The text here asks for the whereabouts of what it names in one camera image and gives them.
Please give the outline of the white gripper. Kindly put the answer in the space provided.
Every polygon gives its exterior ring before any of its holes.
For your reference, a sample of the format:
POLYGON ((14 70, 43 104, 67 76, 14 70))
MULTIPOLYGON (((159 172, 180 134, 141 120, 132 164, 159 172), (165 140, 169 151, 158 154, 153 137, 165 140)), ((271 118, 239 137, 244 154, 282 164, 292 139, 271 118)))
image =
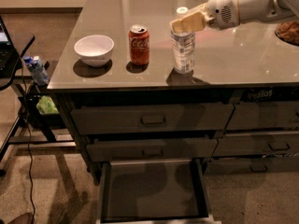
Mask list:
POLYGON ((209 0, 188 10, 177 13, 177 17, 170 22, 172 32, 189 33, 203 31, 207 25, 213 29, 224 30, 236 27, 240 24, 238 0, 209 0))

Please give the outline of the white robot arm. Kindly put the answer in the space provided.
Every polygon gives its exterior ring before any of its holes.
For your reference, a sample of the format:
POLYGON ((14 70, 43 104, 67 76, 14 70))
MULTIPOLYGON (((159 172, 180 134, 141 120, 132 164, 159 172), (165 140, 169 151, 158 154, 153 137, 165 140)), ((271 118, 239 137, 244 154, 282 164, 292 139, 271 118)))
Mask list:
POLYGON ((202 31, 206 27, 224 30, 242 23, 295 21, 299 0, 208 0, 170 22, 174 33, 202 31))

